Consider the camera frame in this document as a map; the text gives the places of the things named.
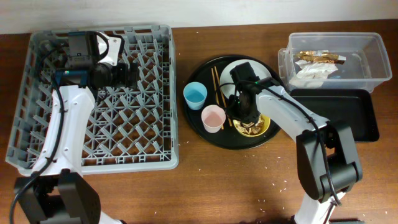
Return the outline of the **peanut shells and rice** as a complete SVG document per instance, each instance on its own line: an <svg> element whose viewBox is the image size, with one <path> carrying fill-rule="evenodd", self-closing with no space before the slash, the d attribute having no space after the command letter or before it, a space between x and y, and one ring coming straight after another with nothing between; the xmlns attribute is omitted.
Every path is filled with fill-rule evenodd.
<svg viewBox="0 0 398 224"><path fill-rule="evenodd" d="M256 124L254 123L245 124L239 121L236 125L236 128L239 132L252 136L259 134L263 126L264 126L264 120L262 118L259 118Z"/></svg>

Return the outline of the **grey round plate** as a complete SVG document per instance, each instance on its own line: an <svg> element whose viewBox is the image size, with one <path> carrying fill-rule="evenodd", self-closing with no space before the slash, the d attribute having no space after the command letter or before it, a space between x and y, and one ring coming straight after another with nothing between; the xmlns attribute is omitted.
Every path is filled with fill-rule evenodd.
<svg viewBox="0 0 398 224"><path fill-rule="evenodd" d="M234 62L231 62L228 64L222 71L221 76L220 76L220 84L225 84L225 83L232 83L233 79L231 77L230 71L237 65L241 65L243 63L249 62L250 66L254 70L254 73L256 76L258 76L261 80L264 78L271 77L270 71L262 65L261 63L254 61L254 60L248 60L248 59L241 59L241 60L236 60ZM234 85L224 85L221 88L222 94L226 98L229 98L231 95L234 94Z"/></svg>

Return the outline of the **yellow plastic bowl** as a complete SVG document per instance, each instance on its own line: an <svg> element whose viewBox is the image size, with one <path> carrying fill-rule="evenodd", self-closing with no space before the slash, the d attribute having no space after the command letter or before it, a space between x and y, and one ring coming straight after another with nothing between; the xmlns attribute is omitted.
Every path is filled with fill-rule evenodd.
<svg viewBox="0 0 398 224"><path fill-rule="evenodd" d="M259 134L256 134L256 135L250 136L250 135L247 135L247 134L239 132L237 130L237 128L236 128L236 125L239 122L238 120L234 120L233 121L233 125L234 125L235 129L238 131L238 133L242 134L243 136L246 136L246 137L249 137L249 138L257 137L257 136L260 136L260 135L264 134L268 130L268 128L269 128L269 126L271 124L271 119L268 118L267 116L264 116L263 114L261 114L259 118L262 118L264 120L264 126L263 126L261 132Z"/></svg>

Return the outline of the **wooden chopstick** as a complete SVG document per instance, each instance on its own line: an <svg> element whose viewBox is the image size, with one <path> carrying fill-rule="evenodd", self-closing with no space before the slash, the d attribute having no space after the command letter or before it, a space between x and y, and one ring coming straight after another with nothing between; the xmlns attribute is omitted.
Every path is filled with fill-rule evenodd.
<svg viewBox="0 0 398 224"><path fill-rule="evenodd" d="M217 94L217 84L216 84L216 78L215 78L215 70L214 68L211 68L211 74L212 74L212 79L213 79L213 86L214 86L214 91L215 91L215 101L216 104L219 106L219 99L218 99L218 94Z"/></svg>
<svg viewBox="0 0 398 224"><path fill-rule="evenodd" d="M215 70L215 75L216 75L216 79L217 79L217 82L218 82L218 86L220 88L220 96L221 96L221 99L222 99L222 102L223 102L223 106L226 107L225 97L224 97L224 94L221 91L221 82L220 82L220 78L219 78L218 70L217 70L216 66L214 66L214 70ZM228 123L229 123L229 126L232 127L232 122L231 122L230 118L228 118Z"/></svg>

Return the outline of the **pink plastic cup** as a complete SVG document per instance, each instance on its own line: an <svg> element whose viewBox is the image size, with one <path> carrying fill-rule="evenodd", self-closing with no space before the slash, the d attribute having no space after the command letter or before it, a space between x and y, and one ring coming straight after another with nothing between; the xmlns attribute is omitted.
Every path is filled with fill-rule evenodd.
<svg viewBox="0 0 398 224"><path fill-rule="evenodd" d="M201 112L204 128L209 133L218 132L226 120L224 109L218 105L206 106Z"/></svg>

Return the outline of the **blue plastic cup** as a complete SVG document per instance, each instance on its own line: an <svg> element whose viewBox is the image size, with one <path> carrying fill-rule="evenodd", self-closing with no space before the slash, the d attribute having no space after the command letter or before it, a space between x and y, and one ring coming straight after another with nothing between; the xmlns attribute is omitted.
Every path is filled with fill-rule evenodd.
<svg viewBox="0 0 398 224"><path fill-rule="evenodd" d="M205 85L200 82L191 82L183 89L183 96L191 110L199 110L205 103L207 89Z"/></svg>

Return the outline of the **gold snack wrapper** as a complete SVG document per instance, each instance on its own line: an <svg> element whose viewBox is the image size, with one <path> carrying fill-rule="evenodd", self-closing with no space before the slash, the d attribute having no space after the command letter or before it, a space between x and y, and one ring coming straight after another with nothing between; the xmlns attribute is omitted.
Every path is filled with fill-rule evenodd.
<svg viewBox="0 0 398 224"><path fill-rule="evenodd" d="M344 64L346 62L346 57L330 53L327 50L300 51L295 56L301 60L314 63Z"/></svg>

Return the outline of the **white paper napkin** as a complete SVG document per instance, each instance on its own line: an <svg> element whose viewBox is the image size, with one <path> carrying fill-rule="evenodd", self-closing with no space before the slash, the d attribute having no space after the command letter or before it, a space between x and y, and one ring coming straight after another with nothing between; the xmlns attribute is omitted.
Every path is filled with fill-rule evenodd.
<svg viewBox="0 0 398 224"><path fill-rule="evenodd" d="M299 60L296 64L300 67L300 71L289 80L289 84L294 88L319 88L323 85L323 80L338 70L334 63Z"/></svg>

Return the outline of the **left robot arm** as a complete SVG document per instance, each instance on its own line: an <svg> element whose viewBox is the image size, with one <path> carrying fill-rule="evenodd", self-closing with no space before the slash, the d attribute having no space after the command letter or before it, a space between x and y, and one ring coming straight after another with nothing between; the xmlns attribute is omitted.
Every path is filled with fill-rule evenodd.
<svg viewBox="0 0 398 224"><path fill-rule="evenodd" d="M14 223L16 205L30 223L119 223L102 211L99 195L84 180L81 155L98 90L137 86L137 64L119 61L124 46L120 35L70 32L66 42L35 64L38 75L48 56L69 49L66 66L50 77L52 113L44 146L31 175L16 179L10 223Z"/></svg>

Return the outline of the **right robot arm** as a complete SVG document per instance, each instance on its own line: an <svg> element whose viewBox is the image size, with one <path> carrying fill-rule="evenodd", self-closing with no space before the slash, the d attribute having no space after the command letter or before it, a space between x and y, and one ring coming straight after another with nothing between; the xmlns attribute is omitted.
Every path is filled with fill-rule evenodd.
<svg viewBox="0 0 398 224"><path fill-rule="evenodd" d="M296 143L298 177L305 195L293 222L329 223L341 199L363 178L350 126L307 109L266 66L253 60L230 63L220 80L222 86L232 86L223 92L231 119L256 124L265 115Z"/></svg>

